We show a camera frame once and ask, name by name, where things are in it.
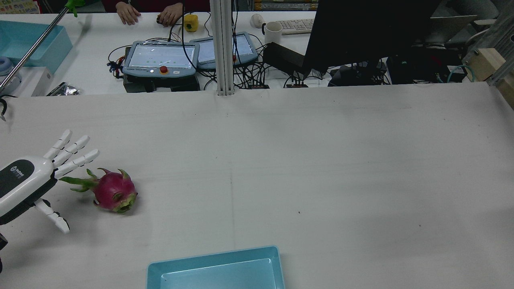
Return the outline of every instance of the keyboard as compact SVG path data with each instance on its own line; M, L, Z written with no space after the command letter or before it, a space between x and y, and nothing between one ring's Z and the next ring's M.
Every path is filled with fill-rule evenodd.
M313 29L314 19L280 20L282 35L310 33Z

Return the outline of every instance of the human hand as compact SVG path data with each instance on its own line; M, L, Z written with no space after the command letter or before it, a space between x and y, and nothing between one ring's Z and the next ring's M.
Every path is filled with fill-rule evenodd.
M125 2L116 3L116 12L118 16L120 16L121 22L129 25L136 24L136 22L138 22L137 17L141 16L141 13L139 13L136 8Z
M159 23L164 27L175 25L177 20L182 16L182 3L177 3L164 8L164 11L157 16Z

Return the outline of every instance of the white mouse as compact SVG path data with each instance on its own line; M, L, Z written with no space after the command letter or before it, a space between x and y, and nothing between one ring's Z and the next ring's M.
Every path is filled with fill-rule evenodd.
M260 14L254 14L250 18L250 24L255 28L261 28L264 24L264 18Z

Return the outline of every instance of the blue tray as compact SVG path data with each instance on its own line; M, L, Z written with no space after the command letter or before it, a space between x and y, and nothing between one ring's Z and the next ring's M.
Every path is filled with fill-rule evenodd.
M47 24L0 21L0 56L18 64L46 28ZM72 47L66 29L57 25L24 66L46 66L53 74Z
M154 262L146 289L284 289L279 250L269 246Z

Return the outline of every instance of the dragon fruit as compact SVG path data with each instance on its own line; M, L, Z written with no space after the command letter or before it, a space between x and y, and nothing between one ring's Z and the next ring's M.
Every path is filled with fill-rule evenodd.
M125 213L130 210L136 201L137 192L129 174L121 169L118 169L121 174L103 168L98 169L105 172L105 175L100 179L88 169L87 174L91 178L82 179L65 176L59 180L82 186L81 189L71 189L72 191L85 192L91 190L95 193L96 200L93 200L93 204L96 206L116 213Z

